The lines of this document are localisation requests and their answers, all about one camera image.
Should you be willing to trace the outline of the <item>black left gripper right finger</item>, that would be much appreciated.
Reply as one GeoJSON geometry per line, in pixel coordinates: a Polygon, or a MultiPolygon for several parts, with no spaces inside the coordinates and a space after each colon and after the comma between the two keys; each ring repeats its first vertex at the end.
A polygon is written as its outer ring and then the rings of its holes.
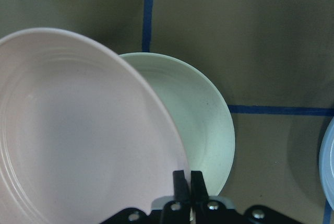
{"type": "Polygon", "coordinates": [[[209,196],[201,171],[191,171],[191,198],[196,223],[223,223],[236,213],[226,197],[209,196]]]}

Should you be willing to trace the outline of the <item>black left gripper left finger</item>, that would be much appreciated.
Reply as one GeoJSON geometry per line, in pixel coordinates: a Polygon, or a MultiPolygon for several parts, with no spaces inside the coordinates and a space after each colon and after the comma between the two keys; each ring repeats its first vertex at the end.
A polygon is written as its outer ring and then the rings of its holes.
{"type": "Polygon", "coordinates": [[[183,170],[173,171],[173,191],[162,207],[159,223],[190,223],[190,191],[183,170]]]}

